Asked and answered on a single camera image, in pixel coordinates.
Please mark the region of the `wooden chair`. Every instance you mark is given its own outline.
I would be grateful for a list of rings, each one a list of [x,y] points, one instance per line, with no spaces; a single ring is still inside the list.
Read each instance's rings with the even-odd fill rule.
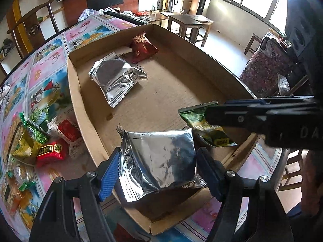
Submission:
[[[45,38],[37,18],[37,12],[39,10],[47,8],[54,31],[56,34],[59,32],[51,8],[53,2],[54,0],[48,0],[47,2],[34,7],[22,16],[19,0],[13,1],[12,6],[6,14],[9,27],[7,34],[12,36],[15,47],[21,58],[26,57],[30,52],[40,48],[45,43]]]

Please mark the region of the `metal kettle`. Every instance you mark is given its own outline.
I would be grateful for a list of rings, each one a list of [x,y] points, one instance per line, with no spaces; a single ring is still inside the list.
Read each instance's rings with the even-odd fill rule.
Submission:
[[[175,11],[175,6],[178,4],[178,0],[168,0],[168,5],[166,11],[173,13]]]

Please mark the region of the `wooden stool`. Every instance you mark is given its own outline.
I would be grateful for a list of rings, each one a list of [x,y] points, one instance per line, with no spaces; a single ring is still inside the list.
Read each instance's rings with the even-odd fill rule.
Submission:
[[[168,16],[167,29],[169,31],[171,30],[173,22],[180,25],[178,33],[179,36],[182,38],[188,38],[189,42],[192,44],[201,42],[202,48],[205,46],[211,26],[214,23],[203,15],[171,14]]]

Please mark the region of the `dark red snack bag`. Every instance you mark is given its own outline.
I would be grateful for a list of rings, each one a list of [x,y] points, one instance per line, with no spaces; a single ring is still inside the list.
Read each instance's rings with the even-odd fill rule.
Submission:
[[[137,64],[158,53],[158,49],[147,39],[143,32],[131,39],[130,48],[132,49],[131,62]]]

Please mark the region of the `orange cracker pack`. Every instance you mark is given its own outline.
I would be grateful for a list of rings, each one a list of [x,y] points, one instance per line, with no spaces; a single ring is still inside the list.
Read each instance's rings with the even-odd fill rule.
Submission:
[[[21,193],[13,178],[5,176],[1,184],[1,199],[9,215],[14,216],[21,201]]]

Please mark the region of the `green yellow snack packet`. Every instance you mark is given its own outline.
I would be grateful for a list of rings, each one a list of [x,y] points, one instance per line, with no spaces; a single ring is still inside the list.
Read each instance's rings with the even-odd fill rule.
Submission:
[[[207,146],[236,146],[237,143],[227,136],[221,126],[210,125],[206,121],[205,110],[208,107],[214,106],[218,106],[218,101],[181,108],[178,110],[178,114],[198,136],[198,138]]]

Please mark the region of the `silver foil snack bag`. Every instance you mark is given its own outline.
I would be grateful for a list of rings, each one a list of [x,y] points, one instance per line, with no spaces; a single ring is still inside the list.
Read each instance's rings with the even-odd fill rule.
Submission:
[[[115,52],[96,61],[89,76],[99,87],[108,105],[115,108],[140,81],[147,80],[143,70],[133,67]]]

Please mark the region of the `green cracker pack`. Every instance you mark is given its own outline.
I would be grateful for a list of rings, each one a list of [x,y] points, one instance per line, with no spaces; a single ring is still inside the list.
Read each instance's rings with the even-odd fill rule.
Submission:
[[[19,139],[22,136],[23,132],[24,127],[22,122],[15,123],[11,126],[2,152],[4,163],[8,163],[10,155],[12,155],[16,150]]]

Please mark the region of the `yellow olive snack packet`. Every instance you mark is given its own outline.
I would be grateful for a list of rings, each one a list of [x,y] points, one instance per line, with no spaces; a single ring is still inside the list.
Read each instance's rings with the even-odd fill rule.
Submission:
[[[34,125],[27,122],[18,124],[18,143],[15,146],[12,157],[25,164],[36,164],[41,147],[49,140],[49,136]]]

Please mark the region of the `white plastic bag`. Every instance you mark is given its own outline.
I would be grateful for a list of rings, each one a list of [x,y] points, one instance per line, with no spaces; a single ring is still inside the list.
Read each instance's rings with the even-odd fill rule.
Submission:
[[[81,21],[85,20],[86,18],[88,18],[92,14],[97,14],[97,13],[101,13],[101,12],[102,12],[101,9],[100,10],[95,10],[95,9],[87,8],[81,13],[81,15],[79,16],[77,22],[81,22]]]

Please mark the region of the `floral covered seat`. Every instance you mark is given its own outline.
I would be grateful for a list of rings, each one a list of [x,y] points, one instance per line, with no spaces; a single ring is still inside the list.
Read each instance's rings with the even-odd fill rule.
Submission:
[[[268,32],[239,79],[256,97],[263,98],[278,89],[278,75],[288,75],[295,64],[296,61],[283,49],[277,37]]]

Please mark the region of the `cardboard box tray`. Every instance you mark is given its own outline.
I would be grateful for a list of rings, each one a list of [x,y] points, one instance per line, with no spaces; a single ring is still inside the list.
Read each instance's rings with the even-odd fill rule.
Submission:
[[[148,80],[138,82],[111,108],[88,75],[91,67],[110,52],[131,59],[131,39],[145,32],[159,52],[139,63]],[[201,103],[255,98],[226,67],[184,38],[158,25],[146,24],[118,31],[69,53],[69,91],[86,147],[96,166],[121,143],[117,125],[132,132],[182,129],[186,123],[177,110]],[[234,147],[211,148],[214,159],[238,171],[258,142],[257,134],[240,129],[227,133]],[[150,194],[142,202],[127,203],[121,190],[113,190],[128,215],[148,234],[158,235],[184,221],[211,199],[208,188],[175,189]]]

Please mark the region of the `red yellow candy bar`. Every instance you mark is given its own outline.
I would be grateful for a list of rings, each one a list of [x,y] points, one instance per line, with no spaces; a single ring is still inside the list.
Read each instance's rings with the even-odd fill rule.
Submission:
[[[36,166],[65,160],[68,155],[69,145],[63,139],[57,138],[43,145],[37,155]]]

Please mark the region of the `clear green edge snack packet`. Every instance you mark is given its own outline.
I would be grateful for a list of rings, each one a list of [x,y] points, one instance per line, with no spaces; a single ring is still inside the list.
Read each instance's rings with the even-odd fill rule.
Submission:
[[[36,185],[35,170],[33,166],[24,164],[19,160],[12,159],[9,162],[7,174],[8,177],[14,178],[20,192]]]

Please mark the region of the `white red snack packet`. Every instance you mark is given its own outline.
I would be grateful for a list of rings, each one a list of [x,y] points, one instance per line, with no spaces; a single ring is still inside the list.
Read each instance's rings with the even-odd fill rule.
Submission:
[[[86,152],[86,145],[81,131],[68,117],[54,117],[48,122],[48,128],[68,143],[68,154],[72,159],[75,160]]]

